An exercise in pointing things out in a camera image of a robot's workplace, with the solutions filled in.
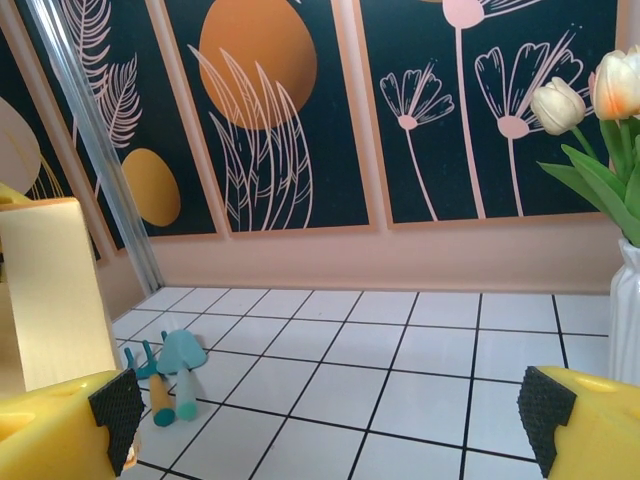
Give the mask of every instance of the white tulip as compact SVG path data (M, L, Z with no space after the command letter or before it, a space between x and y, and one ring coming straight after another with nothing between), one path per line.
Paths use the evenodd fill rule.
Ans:
M575 90L554 77L533 93L531 110L547 133L562 135L584 120L587 108Z
M600 120L640 113L640 47L605 55L596 73L593 108Z

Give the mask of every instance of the white vase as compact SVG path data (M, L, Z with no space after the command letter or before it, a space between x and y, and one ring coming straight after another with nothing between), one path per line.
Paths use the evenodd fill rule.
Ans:
M609 377L640 386L640 248L619 243L624 266L611 281Z

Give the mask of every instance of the black foam pad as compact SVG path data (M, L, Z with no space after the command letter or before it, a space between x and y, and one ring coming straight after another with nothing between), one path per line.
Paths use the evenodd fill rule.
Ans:
M527 368L518 396L522 424L544 478L549 478L558 452L556 428L567 426L576 394L535 367Z
M136 374L126 370L89 397L98 427L109 430L107 455L119 477L129 455L129 448L140 425L144 403Z

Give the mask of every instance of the pink flower drawing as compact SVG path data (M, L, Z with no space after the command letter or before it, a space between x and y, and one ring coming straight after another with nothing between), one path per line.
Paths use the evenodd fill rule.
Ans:
M433 74L433 63L429 63L424 70L407 70L402 77L402 85L394 73L388 74L380 80L380 89L396 116L398 125L405 131L413 168L418 177L422 195L434 222L438 216L425 187L418 161L416 159L411 131L420 125L435 122L449 115L455 109L451 95L440 95L442 81Z
M511 179L516 199L518 215L523 216L517 168L514 155L514 140L533 132L543 130L542 125L531 111L531 99L536 88L549 82L552 77L561 77L573 85L582 75L584 64L575 58L569 44L575 33L566 32L560 41L550 43L526 43L516 55L511 75L499 47L480 55L475 62L476 77L489 109L496 118L500 133L507 139ZM589 87L578 90L589 102ZM593 113L589 106L587 115Z
M458 92L460 96L460 115L464 133L465 151L471 178L471 189L476 205L478 218L486 218L478 173L476 171L471 128L467 111L466 85L464 82L464 49L462 31L475 27L485 19L506 15L522 8L526 8L543 0L442 0L442 9L447 22L456 31L456 63L458 71Z

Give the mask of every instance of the white tile floor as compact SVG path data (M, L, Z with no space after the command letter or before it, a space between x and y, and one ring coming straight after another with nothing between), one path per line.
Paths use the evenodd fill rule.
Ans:
M539 480L519 382L605 375L607 317L607 297L165 288L114 333L142 364L142 340L193 332L199 415L162 429L146 410L122 478Z

